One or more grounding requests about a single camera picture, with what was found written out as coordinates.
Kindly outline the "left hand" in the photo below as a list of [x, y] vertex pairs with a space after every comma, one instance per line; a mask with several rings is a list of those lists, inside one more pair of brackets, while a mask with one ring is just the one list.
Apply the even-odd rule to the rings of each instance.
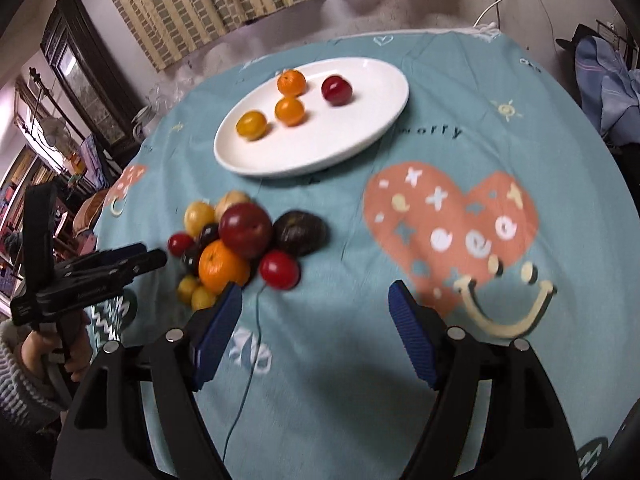
[[[80, 382], [88, 370], [93, 350], [89, 342], [87, 325], [89, 318], [82, 316], [82, 327], [68, 347], [70, 358], [64, 368], [73, 382]], [[44, 378], [43, 357], [62, 347], [62, 340], [56, 333], [39, 333], [32, 330], [22, 343], [21, 358], [26, 370], [38, 379]]]

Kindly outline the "striped sleeve forearm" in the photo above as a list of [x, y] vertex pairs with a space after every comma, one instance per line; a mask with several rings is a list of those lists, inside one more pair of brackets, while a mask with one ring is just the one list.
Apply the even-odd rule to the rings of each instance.
[[1, 323], [1, 415], [12, 426], [38, 431], [63, 411], [47, 379], [30, 372], [21, 355], [27, 338], [11, 320]]

